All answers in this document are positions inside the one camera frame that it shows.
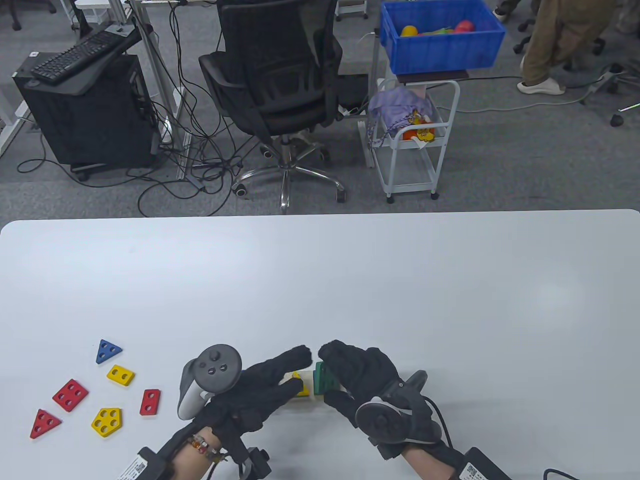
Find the person's left hand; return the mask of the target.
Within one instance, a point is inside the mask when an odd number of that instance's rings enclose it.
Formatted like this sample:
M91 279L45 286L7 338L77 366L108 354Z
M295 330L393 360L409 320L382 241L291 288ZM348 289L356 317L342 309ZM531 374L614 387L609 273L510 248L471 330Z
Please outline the person's left hand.
M304 389L297 377L282 381L286 374L311 366L313 355L299 345L243 371L228 391L211 398L197 414L198 429L209 427L224 445L231 430L239 436L260 430L267 419Z

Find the person's right hand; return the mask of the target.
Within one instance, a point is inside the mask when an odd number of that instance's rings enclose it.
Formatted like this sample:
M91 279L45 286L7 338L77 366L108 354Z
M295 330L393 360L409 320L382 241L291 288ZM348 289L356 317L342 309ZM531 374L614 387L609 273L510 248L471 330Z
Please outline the person's right hand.
M462 466L464 455L450 445L450 435L433 419L439 410L421 393L425 371L404 380L380 349L361 349L340 340L325 343L318 356L342 386L324 394L325 404L361 430L385 460L416 447L447 466Z

